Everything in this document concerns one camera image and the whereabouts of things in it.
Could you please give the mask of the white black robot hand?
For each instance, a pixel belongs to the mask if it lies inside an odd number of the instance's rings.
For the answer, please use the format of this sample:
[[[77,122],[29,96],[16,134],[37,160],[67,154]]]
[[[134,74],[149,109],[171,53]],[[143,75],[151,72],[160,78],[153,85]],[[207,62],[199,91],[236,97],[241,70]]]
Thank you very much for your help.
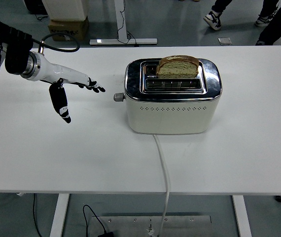
[[[88,75],[77,70],[50,63],[42,54],[34,53],[35,72],[32,74],[33,81],[44,81],[50,84],[49,94],[55,112],[66,122],[71,118],[68,110],[68,101],[64,84],[74,84],[80,88],[87,88],[95,93],[105,92],[105,89]]]

